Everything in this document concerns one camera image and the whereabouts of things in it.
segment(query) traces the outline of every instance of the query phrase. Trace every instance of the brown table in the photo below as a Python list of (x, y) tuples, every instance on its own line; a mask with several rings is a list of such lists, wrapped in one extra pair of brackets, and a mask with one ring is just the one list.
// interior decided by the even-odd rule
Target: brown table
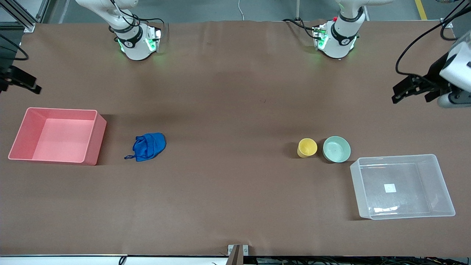
[[(436, 22), (367, 22), (342, 60), (281, 22), (171, 25), (161, 54), (136, 62), (105, 24), (37, 25), (15, 65), (41, 95), (0, 96), (1, 254), (469, 256), (470, 109), (422, 96), (391, 103), (397, 57)], [(451, 43), (438, 32), (408, 53), (424, 74)], [(97, 166), (7, 160), (28, 107), (96, 109), (108, 121)], [(167, 148), (136, 163), (134, 137)], [(331, 135), (350, 161), (297, 159), (297, 142)], [(358, 157), (436, 154), (455, 217), (358, 216), (349, 172)]]

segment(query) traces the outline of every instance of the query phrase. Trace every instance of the white cable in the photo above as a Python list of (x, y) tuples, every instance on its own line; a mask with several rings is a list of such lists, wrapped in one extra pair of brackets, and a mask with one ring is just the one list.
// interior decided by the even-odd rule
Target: white cable
[(242, 13), (242, 9), (240, 9), (240, 0), (239, 0), (239, 3), (237, 4), (237, 6), (239, 7), (240, 14), (242, 15), (242, 20), (245, 21), (245, 17), (244, 17), (244, 14)]

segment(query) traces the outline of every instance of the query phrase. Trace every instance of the mint green bowl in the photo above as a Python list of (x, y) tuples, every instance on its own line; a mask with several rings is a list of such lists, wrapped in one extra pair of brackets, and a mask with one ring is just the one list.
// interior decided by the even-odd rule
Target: mint green bowl
[(327, 160), (342, 163), (350, 157), (351, 148), (347, 140), (340, 136), (331, 136), (325, 140), (322, 152)]

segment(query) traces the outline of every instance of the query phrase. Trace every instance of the pink container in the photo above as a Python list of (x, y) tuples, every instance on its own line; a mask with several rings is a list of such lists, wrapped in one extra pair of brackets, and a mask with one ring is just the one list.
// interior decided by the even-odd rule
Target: pink container
[(28, 108), (8, 158), (94, 166), (105, 127), (96, 110)]

